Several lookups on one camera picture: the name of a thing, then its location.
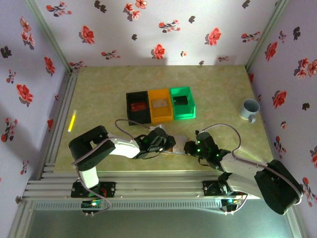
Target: gray floor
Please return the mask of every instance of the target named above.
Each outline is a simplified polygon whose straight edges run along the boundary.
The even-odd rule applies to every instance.
[[[35,211],[29,238],[290,238],[286,216],[249,200],[235,215],[197,210]]]

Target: plastic container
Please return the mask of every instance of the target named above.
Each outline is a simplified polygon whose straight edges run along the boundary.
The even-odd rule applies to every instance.
[[[151,123],[148,92],[126,94],[128,119],[141,124]]]
[[[170,88],[174,120],[196,117],[196,105],[190,87]]]
[[[152,122],[173,120],[173,106],[168,88],[150,90],[148,96]]]

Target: black bin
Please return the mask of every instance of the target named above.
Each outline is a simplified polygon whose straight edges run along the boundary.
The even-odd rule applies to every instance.
[[[151,123],[150,105],[148,92],[127,93],[127,114],[128,119],[141,124]]]

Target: mug handle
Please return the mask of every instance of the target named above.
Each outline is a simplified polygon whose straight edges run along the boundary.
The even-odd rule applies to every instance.
[[[249,123],[255,123],[257,118],[256,118],[256,115],[249,115],[248,117],[248,120],[249,120]]]

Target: orange bin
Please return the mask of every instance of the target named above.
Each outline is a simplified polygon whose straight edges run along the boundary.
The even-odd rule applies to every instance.
[[[148,91],[151,122],[164,122],[174,119],[173,105],[168,88]]]

